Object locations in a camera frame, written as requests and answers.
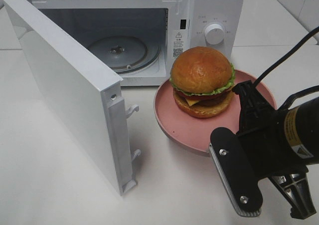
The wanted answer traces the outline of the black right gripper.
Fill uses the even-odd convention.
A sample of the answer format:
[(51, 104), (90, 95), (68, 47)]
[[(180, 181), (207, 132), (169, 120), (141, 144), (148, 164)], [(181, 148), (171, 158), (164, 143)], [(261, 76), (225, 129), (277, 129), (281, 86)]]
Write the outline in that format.
[(240, 99), (238, 133), (249, 165), (257, 179), (268, 177), (284, 196), (292, 218), (307, 219), (316, 213), (306, 175), (309, 109), (295, 107), (270, 117), (274, 107), (252, 86), (248, 80), (232, 88)]

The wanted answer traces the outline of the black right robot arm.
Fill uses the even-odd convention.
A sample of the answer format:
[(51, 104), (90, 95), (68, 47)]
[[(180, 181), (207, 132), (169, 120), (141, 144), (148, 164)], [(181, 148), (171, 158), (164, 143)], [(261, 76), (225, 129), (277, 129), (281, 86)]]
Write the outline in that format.
[(294, 93), (274, 109), (252, 85), (248, 80), (232, 89), (241, 106), (236, 135), (255, 177), (273, 183), (291, 205), (291, 217), (306, 219), (316, 213), (307, 166), (319, 162), (319, 99), (292, 104), (319, 87)]

